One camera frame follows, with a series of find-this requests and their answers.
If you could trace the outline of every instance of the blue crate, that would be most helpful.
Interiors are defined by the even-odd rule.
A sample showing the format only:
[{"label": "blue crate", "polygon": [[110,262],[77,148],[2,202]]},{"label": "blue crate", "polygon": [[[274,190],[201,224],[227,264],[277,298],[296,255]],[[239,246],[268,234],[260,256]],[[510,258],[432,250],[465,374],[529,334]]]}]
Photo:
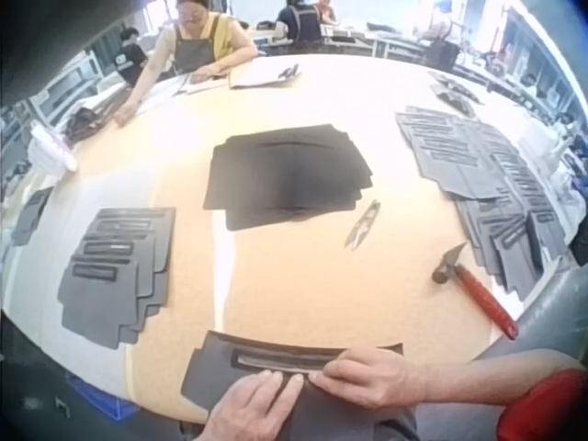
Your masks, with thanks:
[{"label": "blue crate", "polygon": [[140,409],[136,404],[99,390],[69,372],[65,380],[90,404],[115,421],[129,418]]}]

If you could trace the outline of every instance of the black apron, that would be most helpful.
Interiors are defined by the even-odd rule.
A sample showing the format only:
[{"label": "black apron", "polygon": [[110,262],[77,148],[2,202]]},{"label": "black apron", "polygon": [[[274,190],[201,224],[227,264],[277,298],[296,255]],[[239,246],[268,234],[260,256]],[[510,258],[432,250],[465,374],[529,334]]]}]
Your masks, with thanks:
[{"label": "black apron", "polygon": [[449,31],[443,37],[438,37],[433,40],[429,50],[426,54],[426,64],[429,67],[451,73],[453,66],[456,64],[459,52],[461,49],[455,43],[446,41],[446,38],[451,35],[453,30],[453,21],[449,27]]},{"label": "black apron", "polygon": [[175,25],[175,71],[178,75],[195,72],[200,67],[216,61],[214,56],[214,37],[219,25],[219,16],[214,17],[207,39],[186,40],[182,37],[179,25]]}]

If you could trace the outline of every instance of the white paper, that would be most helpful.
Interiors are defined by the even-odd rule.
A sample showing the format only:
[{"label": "white paper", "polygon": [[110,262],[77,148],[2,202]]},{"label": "white paper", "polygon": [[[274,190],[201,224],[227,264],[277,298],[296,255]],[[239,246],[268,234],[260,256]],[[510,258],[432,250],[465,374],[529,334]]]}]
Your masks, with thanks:
[{"label": "white paper", "polygon": [[[275,83],[284,83],[290,81],[291,77],[280,77],[287,69],[296,65],[288,57],[267,57],[256,58],[251,65],[232,82],[232,87],[255,87],[259,85],[272,85]],[[300,66],[296,76],[300,75],[302,70]]]},{"label": "white paper", "polygon": [[217,87],[223,87],[224,85],[229,85],[229,80],[227,80],[226,78],[222,78],[220,80],[208,80],[208,81],[204,81],[202,83],[196,83],[193,85],[190,83],[190,79],[188,76],[186,82],[184,83],[184,85],[182,85],[182,88],[180,89],[180,93],[192,95],[197,92],[202,92],[204,90],[210,90],[210,89],[216,89]]}]

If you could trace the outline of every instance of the worker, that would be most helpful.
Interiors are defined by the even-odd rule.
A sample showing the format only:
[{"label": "worker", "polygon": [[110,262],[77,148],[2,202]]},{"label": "worker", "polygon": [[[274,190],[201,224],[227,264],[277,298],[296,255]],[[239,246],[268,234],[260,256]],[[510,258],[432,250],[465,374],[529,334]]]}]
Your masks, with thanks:
[{"label": "worker", "polygon": [[529,95],[537,96],[537,77],[532,73],[526,73],[521,77],[521,85],[525,87],[525,90]]},{"label": "worker", "polygon": [[321,13],[321,22],[325,25],[336,25],[337,18],[334,14],[334,9],[331,6],[331,0],[319,0],[316,8]]},{"label": "worker", "polygon": [[190,81],[200,83],[226,74],[232,67],[257,56],[257,48],[233,17],[209,11],[209,0],[177,0],[179,22],[165,27],[155,51],[145,65],[127,102],[115,115],[124,125],[137,112],[147,94],[173,56],[178,74],[192,73]]},{"label": "worker", "polygon": [[303,0],[287,0],[277,16],[276,34],[294,43],[321,42],[321,12]]},{"label": "worker", "polygon": [[453,22],[452,0],[437,0],[427,31],[418,36],[418,40],[431,40],[426,54],[429,67],[451,73],[458,58],[461,44],[461,31]]},{"label": "worker", "polygon": [[[377,348],[345,351],[322,372],[309,375],[317,388],[377,415],[411,412],[414,405],[425,402],[504,406],[497,427],[499,441],[555,439],[550,435],[581,402],[586,378],[578,361],[551,350],[467,364],[417,366]],[[198,441],[277,439],[303,383],[301,375],[294,375],[282,389],[282,374],[267,371],[238,380],[213,409]],[[376,424],[373,439],[418,439],[415,425],[405,426],[406,421],[395,418]]]},{"label": "worker", "polygon": [[120,32],[122,46],[114,57],[114,66],[120,76],[131,86],[137,84],[143,68],[149,60],[141,46],[137,44],[139,31],[125,28]]}]

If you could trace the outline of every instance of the gray apron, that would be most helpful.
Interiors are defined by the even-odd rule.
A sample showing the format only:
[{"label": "gray apron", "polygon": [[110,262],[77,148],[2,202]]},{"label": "gray apron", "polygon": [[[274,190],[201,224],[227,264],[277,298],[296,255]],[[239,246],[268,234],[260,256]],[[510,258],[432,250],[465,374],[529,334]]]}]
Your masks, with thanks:
[{"label": "gray apron", "polygon": [[200,67],[215,62],[214,36],[219,25],[219,16],[214,17],[207,39],[186,40],[179,25],[175,25],[175,71],[177,74],[195,72]]}]

